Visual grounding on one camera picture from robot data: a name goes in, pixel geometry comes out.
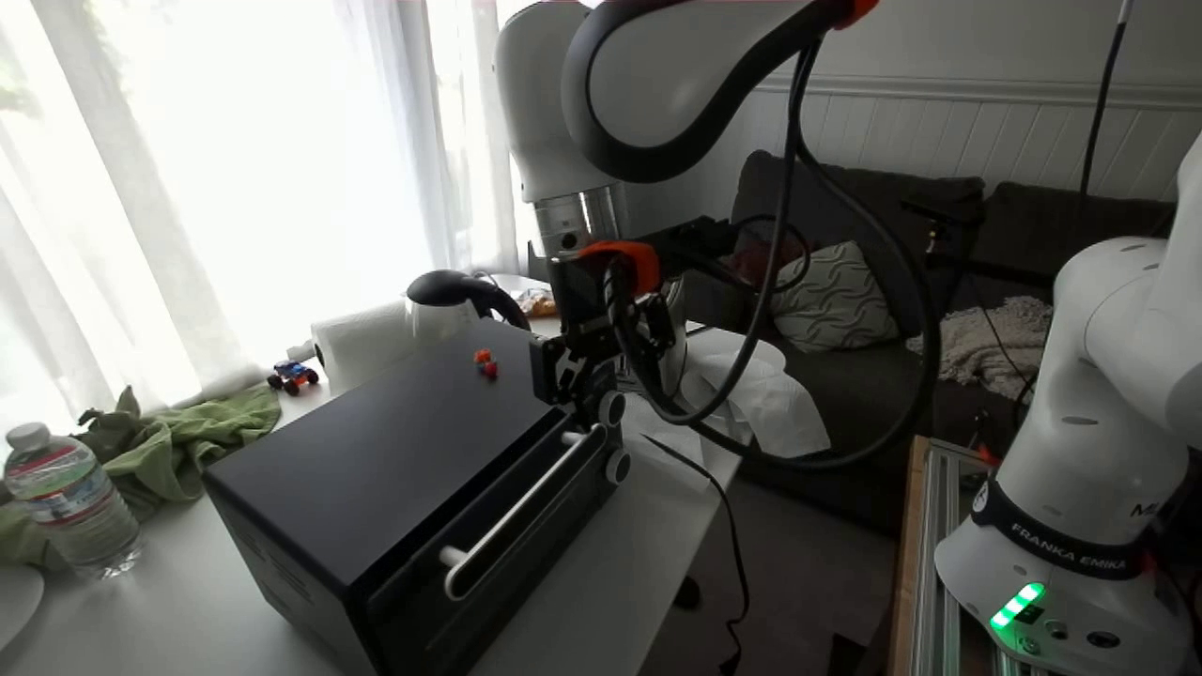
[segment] black cable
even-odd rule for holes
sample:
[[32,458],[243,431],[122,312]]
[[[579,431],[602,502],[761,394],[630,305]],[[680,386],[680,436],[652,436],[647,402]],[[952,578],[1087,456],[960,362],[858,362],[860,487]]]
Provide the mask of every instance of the black cable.
[[716,484],[719,501],[722,501],[727,525],[728,525],[728,547],[732,547],[736,576],[742,576],[742,592],[743,592],[742,613],[736,613],[732,621],[727,621],[727,630],[728,630],[728,638],[736,641],[736,652],[722,661],[722,672],[736,672],[742,661],[743,661],[743,641],[742,641],[742,630],[736,630],[736,627],[742,627],[742,623],[749,621],[749,613],[753,613],[753,586],[749,586],[742,523],[736,523],[736,509],[728,506],[728,491],[722,487],[722,482],[719,482],[707,467],[692,463],[692,458],[680,456],[675,447],[668,447],[668,442],[663,442],[663,441],[654,441],[654,436],[644,436],[644,441],[654,442],[658,452],[665,452],[668,458],[675,458],[680,467],[702,472],[702,477]]
[[[743,230],[743,227],[753,227],[753,222],[777,222],[773,215],[749,215],[749,218],[742,218],[742,222],[732,222],[732,230]],[[789,293],[789,288],[796,288],[809,273],[813,273],[813,239],[794,227],[794,222],[787,222],[787,230],[789,230],[789,235],[799,243],[799,269],[794,273],[794,277],[787,277],[781,287],[773,287],[773,293]]]
[[794,139],[794,150],[796,150],[799,164],[814,175],[814,183],[826,188],[826,194],[836,194],[836,198],[839,198],[846,212],[854,212],[860,222],[868,222],[868,227],[885,235],[885,243],[887,243],[887,252],[896,257],[896,263],[897,263],[903,269],[911,269],[907,277],[913,282],[911,288],[913,288],[913,300],[918,300],[918,308],[920,308],[920,329],[926,329],[926,333],[920,333],[920,338],[926,338],[926,373],[920,373],[920,382],[918,382],[918,391],[913,391],[913,399],[911,399],[911,408],[907,408],[877,442],[863,442],[863,447],[858,447],[858,452],[848,452],[848,456],[836,456],[836,458],[814,456],[814,458],[794,463],[796,469],[821,472],[821,469],[858,467],[858,463],[863,463],[863,458],[896,447],[903,436],[913,431],[913,424],[918,424],[920,414],[927,408],[927,402],[932,402],[932,394],[937,394],[937,382],[938,382],[942,338],[938,338],[938,314],[937,314],[932,288],[926,287],[926,273],[920,273],[918,260],[907,252],[903,235],[897,235],[892,227],[885,227],[880,215],[873,215],[858,194],[848,194],[848,190],[814,161],[814,154],[809,150],[809,144],[803,144],[799,130],[796,130],[796,139]]
[[[803,94],[803,83],[813,76],[813,63],[814,63],[814,54],[822,45],[822,35],[813,38],[813,45],[803,45],[796,54],[796,68],[794,68],[794,83],[789,83],[789,124],[787,124],[787,158],[794,150],[794,139],[799,135],[799,94]],[[773,227],[773,239],[772,239],[772,257],[766,257],[766,269],[777,269],[781,267],[781,239],[787,239],[787,222],[789,222],[789,212],[794,212],[794,161],[787,161],[787,183],[781,183],[781,198],[777,198],[777,227]],[[772,308],[772,293],[777,287],[777,273],[762,273],[762,287],[761,287],[761,297],[756,297],[756,312],[753,312],[753,325],[743,333],[743,347],[732,362],[732,369],[727,373],[722,386],[716,391],[716,399],[699,408],[680,408],[675,402],[665,399],[665,391],[658,391],[658,373],[654,363],[638,363],[638,333],[637,325],[629,324],[630,312],[629,308],[617,308],[617,305],[629,305],[630,297],[625,288],[612,288],[612,273],[607,273],[607,300],[609,300],[609,324],[612,324],[612,333],[620,340],[620,351],[630,356],[630,369],[638,374],[638,382],[647,386],[647,402],[654,404],[654,414],[668,424],[688,424],[688,429],[707,429],[707,436],[722,436],[707,424],[707,417],[727,404],[727,399],[736,391],[756,347],[761,347],[761,325],[766,318],[766,308]]]
[[1120,49],[1124,49],[1124,38],[1126,38],[1132,5],[1135,5],[1135,0],[1120,0],[1117,38],[1111,38],[1111,49],[1110,49],[1105,68],[1102,68],[1102,85],[1099,85],[1099,101],[1092,101],[1092,124],[1090,124],[1090,144],[1087,144],[1077,198],[1090,194],[1099,130],[1102,130],[1105,101],[1110,101],[1110,94],[1111,94],[1117,59],[1120,59]]

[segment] water bottle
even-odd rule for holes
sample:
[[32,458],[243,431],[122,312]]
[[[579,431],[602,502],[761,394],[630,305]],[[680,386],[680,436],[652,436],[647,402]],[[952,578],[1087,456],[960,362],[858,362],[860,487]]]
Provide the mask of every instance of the water bottle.
[[141,523],[88,442],[18,424],[9,447],[9,491],[76,576],[108,578],[137,563]]

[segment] sheer curtain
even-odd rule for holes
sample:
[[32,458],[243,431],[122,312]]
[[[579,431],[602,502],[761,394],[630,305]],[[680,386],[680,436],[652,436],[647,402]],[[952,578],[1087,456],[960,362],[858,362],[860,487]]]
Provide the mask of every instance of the sheer curtain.
[[481,0],[4,0],[0,424],[177,402],[518,267]]

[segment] green light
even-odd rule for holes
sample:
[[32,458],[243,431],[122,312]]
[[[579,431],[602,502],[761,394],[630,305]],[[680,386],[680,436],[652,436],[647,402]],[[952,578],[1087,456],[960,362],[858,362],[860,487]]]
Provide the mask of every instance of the green light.
[[990,627],[1007,630],[1016,617],[1024,617],[1042,596],[1046,596],[1042,583],[1024,586],[1000,613],[992,613]]
[[1031,583],[1031,586],[1024,586],[1020,596],[1024,596],[1024,601],[1036,601],[1036,596],[1046,596],[1046,586],[1042,586],[1042,583]]

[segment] wall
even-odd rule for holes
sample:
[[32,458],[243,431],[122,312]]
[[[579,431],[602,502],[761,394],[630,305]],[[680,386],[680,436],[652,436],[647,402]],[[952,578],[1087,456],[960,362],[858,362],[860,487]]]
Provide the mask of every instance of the wall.
[[[836,164],[1076,188],[1120,5],[885,0],[832,35],[803,105],[813,150]],[[777,150],[789,73],[766,80],[716,154],[630,188],[637,230],[728,215],[742,161]],[[1092,164],[1092,194],[1173,198],[1202,130],[1202,5],[1132,10]]]

